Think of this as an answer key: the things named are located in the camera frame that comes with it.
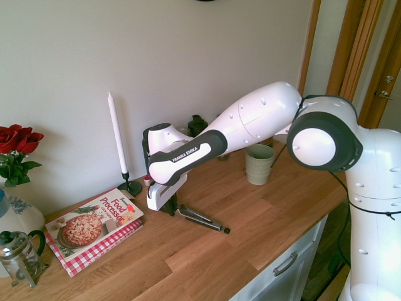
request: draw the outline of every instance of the rose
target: rose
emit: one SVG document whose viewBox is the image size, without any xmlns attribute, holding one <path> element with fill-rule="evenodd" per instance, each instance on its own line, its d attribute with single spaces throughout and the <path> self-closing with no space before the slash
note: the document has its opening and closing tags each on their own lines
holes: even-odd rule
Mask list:
<svg viewBox="0 0 401 301">
<path fill-rule="evenodd" d="M 21 126 L 0 127 L 0 154 L 7 154 L 16 149 L 18 130 Z"/>
<path fill-rule="evenodd" d="M 24 139 L 20 140 L 17 144 L 17 151 L 22 152 L 23 154 L 32 153 L 39 145 L 39 141 L 44 137 L 43 134 L 40 133 L 29 133 Z"/>
<path fill-rule="evenodd" d="M 14 124 L 10 127 L 0 127 L 0 154 L 17 150 L 23 154 L 32 153 L 44 137 L 40 133 L 32 133 L 31 127 Z"/>
</svg>

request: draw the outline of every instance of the candle holder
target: candle holder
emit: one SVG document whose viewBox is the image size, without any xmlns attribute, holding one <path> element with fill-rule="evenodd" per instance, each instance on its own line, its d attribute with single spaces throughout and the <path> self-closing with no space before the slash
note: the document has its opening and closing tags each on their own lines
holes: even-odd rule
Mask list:
<svg viewBox="0 0 401 301">
<path fill-rule="evenodd" d="M 127 171 L 126 174 L 121 173 L 123 176 L 123 179 L 125 180 L 125 183 L 119 185 L 119 190 L 126 190 L 128 191 L 132 196 L 136 196 L 140 191 L 142 190 L 142 185 L 137 182 L 137 181 L 128 181 L 130 177 L 130 173 Z"/>
</svg>

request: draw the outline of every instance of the book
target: book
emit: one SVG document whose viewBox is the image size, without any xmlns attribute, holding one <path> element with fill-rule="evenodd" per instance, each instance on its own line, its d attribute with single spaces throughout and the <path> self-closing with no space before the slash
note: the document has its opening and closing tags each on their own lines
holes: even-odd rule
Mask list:
<svg viewBox="0 0 401 301">
<path fill-rule="evenodd" d="M 143 212 L 114 188 L 46 223 L 46 237 L 69 262 L 141 216 Z"/>
<path fill-rule="evenodd" d="M 95 260 L 99 259 L 102 255 L 110 251 L 112 248 L 117 246 L 123 240 L 133 235 L 136 231 L 142 228 L 143 224 L 140 219 L 136 219 L 134 222 L 127 224 L 126 226 L 122 226 L 118 229 L 118 231 L 114 232 L 110 236 L 105 239 L 99 241 L 94 246 L 85 250 L 78 256 L 65 261 L 63 255 L 60 252 L 60 249 L 57 247 L 57 244 L 46 232 L 44 235 L 46 237 L 46 242 L 49 245 L 51 251 L 56 255 L 57 259 L 59 259 L 61 266 L 66 270 L 67 274 L 72 278 L 84 268 L 92 264 Z"/>
</svg>

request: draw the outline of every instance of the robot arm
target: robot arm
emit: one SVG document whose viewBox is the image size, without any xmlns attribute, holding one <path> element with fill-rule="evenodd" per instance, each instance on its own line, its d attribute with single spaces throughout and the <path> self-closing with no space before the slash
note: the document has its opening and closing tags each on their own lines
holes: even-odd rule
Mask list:
<svg viewBox="0 0 401 301">
<path fill-rule="evenodd" d="M 194 167 L 272 137 L 292 121 L 288 145 L 297 163 L 333 172 L 354 166 L 363 147 L 354 134 L 358 126 L 352 105 L 338 97 L 312 98 L 294 120 L 301 101 L 291 85 L 276 82 L 232 104 L 195 139 L 170 124 L 151 128 L 148 171 L 155 182 L 173 186 Z"/>
<path fill-rule="evenodd" d="M 298 111 L 300 104 L 299 93 L 278 82 L 242 97 L 195 139 L 170 125 L 149 129 L 148 171 L 158 184 L 148 206 L 153 198 L 149 207 L 160 209 L 195 166 L 291 125 L 287 145 L 297 163 L 346 172 L 352 271 L 340 301 L 401 301 L 401 134 L 358 126 L 352 104 L 339 97 L 307 99 Z"/>
</svg>

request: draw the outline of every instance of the franka emika logo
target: franka emika logo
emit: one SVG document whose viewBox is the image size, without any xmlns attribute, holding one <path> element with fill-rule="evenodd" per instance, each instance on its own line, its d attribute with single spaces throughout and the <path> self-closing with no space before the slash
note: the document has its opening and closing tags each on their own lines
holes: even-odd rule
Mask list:
<svg viewBox="0 0 401 301">
<path fill-rule="evenodd" d="M 177 157 L 174 157 L 171 161 L 172 161 L 173 163 L 176 163 L 176 162 L 180 161 L 181 159 L 187 157 L 188 155 L 191 155 L 191 154 L 193 154 L 194 152 L 197 152 L 198 150 L 199 150 L 199 146 L 198 146 L 198 147 L 195 146 L 195 147 L 193 147 L 193 148 L 187 150 L 186 152 L 183 152 L 181 155 L 178 155 Z"/>
</svg>

